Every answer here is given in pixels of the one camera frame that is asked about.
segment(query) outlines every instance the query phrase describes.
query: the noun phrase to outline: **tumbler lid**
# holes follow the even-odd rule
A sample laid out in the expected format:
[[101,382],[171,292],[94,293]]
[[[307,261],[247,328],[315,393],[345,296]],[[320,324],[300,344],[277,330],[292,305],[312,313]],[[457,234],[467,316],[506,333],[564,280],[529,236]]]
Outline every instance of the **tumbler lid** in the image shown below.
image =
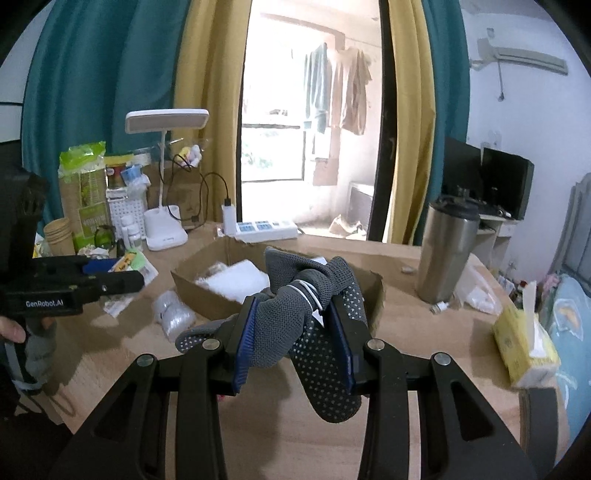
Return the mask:
[[453,217],[471,221],[480,220],[478,206],[461,197],[442,195],[434,202],[431,202],[430,206],[438,212]]

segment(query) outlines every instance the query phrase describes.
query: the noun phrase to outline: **ceiling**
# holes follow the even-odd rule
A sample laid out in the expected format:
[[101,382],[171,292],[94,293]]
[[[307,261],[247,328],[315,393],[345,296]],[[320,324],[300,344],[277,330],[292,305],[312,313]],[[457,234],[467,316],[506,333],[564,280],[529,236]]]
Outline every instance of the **ceiling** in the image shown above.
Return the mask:
[[314,7],[331,8],[349,15],[364,18],[379,18],[378,0],[294,0]]
[[460,0],[460,5],[471,14],[511,14],[551,20],[535,0]]

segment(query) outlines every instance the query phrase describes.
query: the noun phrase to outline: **hanging towel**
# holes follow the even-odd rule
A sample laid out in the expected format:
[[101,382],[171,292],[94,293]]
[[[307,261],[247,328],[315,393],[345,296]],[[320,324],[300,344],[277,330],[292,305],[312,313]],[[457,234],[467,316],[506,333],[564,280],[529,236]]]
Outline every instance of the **hanging towel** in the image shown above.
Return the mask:
[[[347,48],[332,52],[330,62],[333,72],[330,126],[363,135],[367,120],[365,88],[372,80],[368,61],[358,48]],[[338,98],[341,88],[342,98]]]
[[314,128],[321,134],[324,133],[328,124],[330,77],[327,45],[324,43],[306,55],[304,63],[304,93],[306,97],[304,128]]

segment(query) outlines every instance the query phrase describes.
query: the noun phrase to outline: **headboard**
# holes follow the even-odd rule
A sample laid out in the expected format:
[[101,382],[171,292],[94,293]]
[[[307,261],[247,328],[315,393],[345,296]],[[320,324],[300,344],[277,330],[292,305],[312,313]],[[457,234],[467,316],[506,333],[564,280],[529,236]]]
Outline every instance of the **headboard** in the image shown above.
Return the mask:
[[591,173],[572,189],[570,204],[550,272],[575,278],[591,296]]

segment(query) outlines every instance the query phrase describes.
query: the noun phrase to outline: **silver screw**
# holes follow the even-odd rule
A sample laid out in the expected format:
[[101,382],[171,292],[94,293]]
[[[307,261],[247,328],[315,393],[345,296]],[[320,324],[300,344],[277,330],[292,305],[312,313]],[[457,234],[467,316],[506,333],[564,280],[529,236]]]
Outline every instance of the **silver screw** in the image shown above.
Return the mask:
[[439,353],[435,354],[435,361],[439,365],[443,365],[445,367],[445,366],[449,365],[450,363],[452,363],[452,357],[450,357],[446,353],[439,352]]
[[135,362],[141,367],[148,367],[154,363],[154,357],[145,353],[140,355]]
[[202,345],[205,350],[217,350],[220,346],[220,341],[215,338],[208,338]]
[[372,338],[371,340],[368,340],[368,347],[379,352],[380,350],[384,350],[386,344],[379,338]]

